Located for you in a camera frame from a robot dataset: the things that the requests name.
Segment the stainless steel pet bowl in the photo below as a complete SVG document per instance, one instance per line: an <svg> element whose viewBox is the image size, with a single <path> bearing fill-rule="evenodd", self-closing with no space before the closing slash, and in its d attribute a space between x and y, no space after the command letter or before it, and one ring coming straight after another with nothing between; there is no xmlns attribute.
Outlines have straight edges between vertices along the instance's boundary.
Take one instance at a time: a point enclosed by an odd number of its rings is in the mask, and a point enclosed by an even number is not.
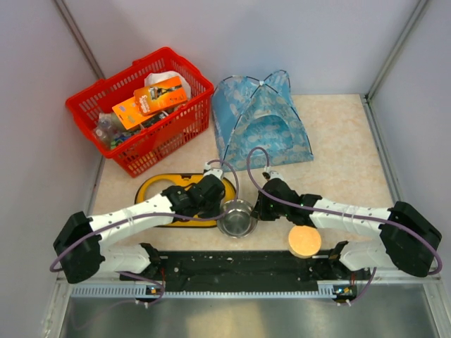
<svg viewBox="0 0 451 338"><path fill-rule="evenodd" d="M257 227L257 219L251 215L253 206L242 199L225 202L220 212L223 214L216 224L225 235L232 238L246 237Z"/></svg>

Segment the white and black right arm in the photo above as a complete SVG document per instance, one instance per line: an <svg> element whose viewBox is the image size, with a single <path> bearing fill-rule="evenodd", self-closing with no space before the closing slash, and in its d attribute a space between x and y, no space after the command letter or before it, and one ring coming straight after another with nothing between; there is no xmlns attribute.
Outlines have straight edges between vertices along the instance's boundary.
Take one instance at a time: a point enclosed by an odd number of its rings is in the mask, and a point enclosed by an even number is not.
<svg viewBox="0 0 451 338"><path fill-rule="evenodd" d="M341 230L366 237L365 242L340 242L329 260L339 279L363 268L397 268L414 277L438 274L441 233L409 203L390 208L340 204L316 194L298 194L279 177L259 188L254 207L258 219L284 217L298 226Z"/></svg>

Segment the blue patterned tent mat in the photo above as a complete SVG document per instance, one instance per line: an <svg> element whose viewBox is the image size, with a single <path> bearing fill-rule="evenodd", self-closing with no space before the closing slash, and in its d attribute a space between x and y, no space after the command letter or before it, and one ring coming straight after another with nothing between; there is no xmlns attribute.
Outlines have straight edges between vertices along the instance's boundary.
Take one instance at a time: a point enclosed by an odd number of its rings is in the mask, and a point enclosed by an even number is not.
<svg viewBox="0 0 451 338"><path fill-rule="evenodd" d="M276 115L266 115L253 120L242 134L242 152L247 155L254 147L261 146L269 154L291 149L292 134L285 121Z"/></svg>

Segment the thin black tent pole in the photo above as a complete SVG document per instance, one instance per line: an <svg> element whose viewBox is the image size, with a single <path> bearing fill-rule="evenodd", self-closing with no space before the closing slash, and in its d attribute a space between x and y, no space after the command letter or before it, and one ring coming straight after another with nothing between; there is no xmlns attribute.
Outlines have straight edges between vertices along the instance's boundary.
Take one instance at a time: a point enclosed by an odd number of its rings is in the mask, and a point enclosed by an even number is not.
<svg viewBox="0 0 451 338"><path fill-rule="evenodd" d="M226 157L226 147L233 128L251 104L253 96L263 92L266 99L273 93L282 105L293 108L288 72L277 70L264 80L243 75L232 75L219 82L211 99L216 146L219 156Z"/></svg>

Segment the yellow double pet bowl holder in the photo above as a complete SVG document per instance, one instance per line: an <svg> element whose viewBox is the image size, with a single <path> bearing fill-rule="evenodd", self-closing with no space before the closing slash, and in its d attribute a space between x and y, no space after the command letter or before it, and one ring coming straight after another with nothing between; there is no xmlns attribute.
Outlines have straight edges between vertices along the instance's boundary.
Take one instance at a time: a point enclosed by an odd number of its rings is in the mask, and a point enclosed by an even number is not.
<svg viewBox="0 0 451 338"><path fill-rule="evenodd" d="M167 182L169 186L171 185L180 185L186 187L190 184L198 183L202 179L201 173L166 173L155 175L151 178L148 178L143 182L141 187L137 190L135 195L135 204L141 203L147 200L150 197L151 192L156 192L157 185L160 182ZM223 184L225 185L225 196L223 198L223 202L231 201L236 197L236 188L233 183L228 178L223 178ZM169 225L159 225L159 227L167 227L167 228L180 228L180 229L189 229L189 228L198 228L198 229L208 229L215 228L216 221L210 220L201 222L198 220L183 220L175 223L171 223Z"/></svg>

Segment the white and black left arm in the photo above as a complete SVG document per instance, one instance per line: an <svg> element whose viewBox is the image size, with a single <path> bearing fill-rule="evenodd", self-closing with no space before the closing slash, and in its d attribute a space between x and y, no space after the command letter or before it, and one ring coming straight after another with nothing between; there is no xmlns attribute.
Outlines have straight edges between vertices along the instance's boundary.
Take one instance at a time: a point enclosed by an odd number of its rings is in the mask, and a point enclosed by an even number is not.
<svg viewBox="0 0 451 338"><path fill-rule="evenodd" d="M188 188L172 185L133 206L103 215L72 214L53 243L57 255L51 271L61 271L71 284L98 273L127 272L152 279L160 263L148 244L118 246L144 230L179 220L215 220L225 196L220 169L206 171Z"/></svg>

